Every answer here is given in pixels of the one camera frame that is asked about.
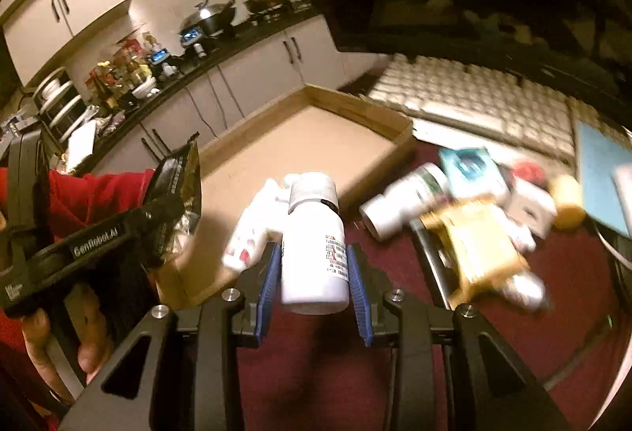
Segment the red sleeve forearm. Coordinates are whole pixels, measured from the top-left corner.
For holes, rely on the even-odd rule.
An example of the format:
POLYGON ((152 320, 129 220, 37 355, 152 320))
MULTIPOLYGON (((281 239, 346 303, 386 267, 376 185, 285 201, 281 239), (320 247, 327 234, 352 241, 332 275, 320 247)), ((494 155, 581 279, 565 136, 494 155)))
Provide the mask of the red sleeve forearm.
POLYGON ((140 172, 74 177, 50 170, 47 230, 55 242, 143 204, 154 174, 140 172))

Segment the person's left hand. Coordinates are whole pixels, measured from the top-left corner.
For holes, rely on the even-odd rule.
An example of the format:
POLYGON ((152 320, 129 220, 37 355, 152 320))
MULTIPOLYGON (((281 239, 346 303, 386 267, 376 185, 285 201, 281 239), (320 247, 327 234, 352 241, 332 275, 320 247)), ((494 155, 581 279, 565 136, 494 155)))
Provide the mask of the person's left hand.
POLYGON ((113 341, 94 291, 80 284, 60 304, 21 318, 27 354, 55 397, 71 405, 110 359, 113 341))

